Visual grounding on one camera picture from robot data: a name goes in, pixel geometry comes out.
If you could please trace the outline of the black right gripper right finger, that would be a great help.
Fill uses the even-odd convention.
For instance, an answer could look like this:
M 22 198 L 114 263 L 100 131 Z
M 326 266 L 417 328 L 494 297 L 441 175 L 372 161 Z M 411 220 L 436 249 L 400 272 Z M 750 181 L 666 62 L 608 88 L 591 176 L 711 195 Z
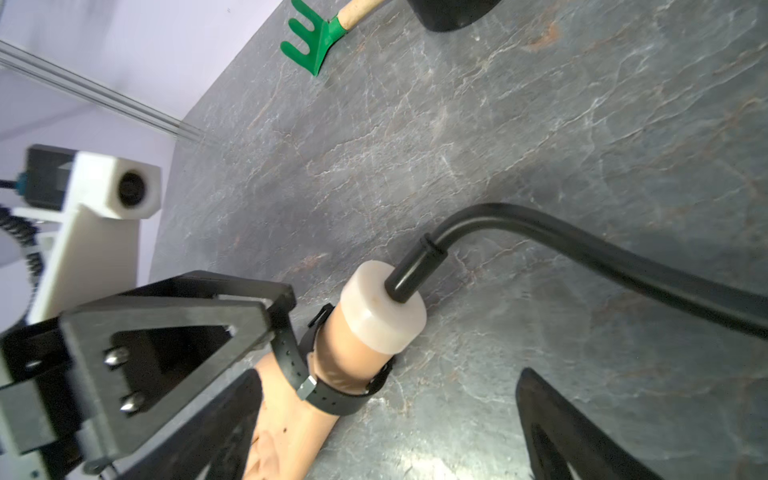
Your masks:
M 535 370 L 522 370 L 516 402 L 536 479 L 657 479 Z

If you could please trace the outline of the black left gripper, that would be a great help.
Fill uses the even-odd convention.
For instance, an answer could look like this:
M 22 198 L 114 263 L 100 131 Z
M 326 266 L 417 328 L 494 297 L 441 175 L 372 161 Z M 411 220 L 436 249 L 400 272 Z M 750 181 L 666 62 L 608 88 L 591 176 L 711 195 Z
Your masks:
M 5 479 L 112 470 L 290 325 L 291 286 L 190 272 L 1 336 Z

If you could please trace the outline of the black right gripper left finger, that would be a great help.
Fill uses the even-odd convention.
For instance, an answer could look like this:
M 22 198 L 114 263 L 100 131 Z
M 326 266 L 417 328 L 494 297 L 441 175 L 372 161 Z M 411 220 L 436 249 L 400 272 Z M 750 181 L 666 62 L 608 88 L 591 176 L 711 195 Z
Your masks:
M 224 389 L 121 479 L 241 479 L 262 401 L 250 369 Z

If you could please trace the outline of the black wrist watch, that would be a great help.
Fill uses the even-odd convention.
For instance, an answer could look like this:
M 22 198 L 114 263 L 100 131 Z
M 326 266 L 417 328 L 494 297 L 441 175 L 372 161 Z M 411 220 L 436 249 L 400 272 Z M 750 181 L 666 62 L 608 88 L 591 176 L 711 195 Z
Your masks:
M 308 330 L 297 339 L 288 311 L 279 306 L 267 309 L 274 338 L 271 347 L 277 365 L 299 400 L 334 416 L 348 416 L 361 410 L 386 384 L 395 364 L 390 358 L 372 378 L 351 381 L 335 361 L 323 367 L 325 354 L 317 346 L 335 306 L 325 304 L 308 323 Z

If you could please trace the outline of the beige mannequin hand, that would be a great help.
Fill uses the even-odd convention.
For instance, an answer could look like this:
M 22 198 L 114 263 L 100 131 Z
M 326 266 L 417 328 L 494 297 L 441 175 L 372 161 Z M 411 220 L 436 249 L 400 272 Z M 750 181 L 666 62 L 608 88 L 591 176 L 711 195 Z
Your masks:
M 255 365 L 262 385 L 246 479 L 302 479 L 342 416 L 358 412 L 385 383 L 392 359 L 424 329 L 419 294 L 392 300 L 393 266 L 361 264 L 336 306 L 326 305 L 302 341 L 286 326 Z

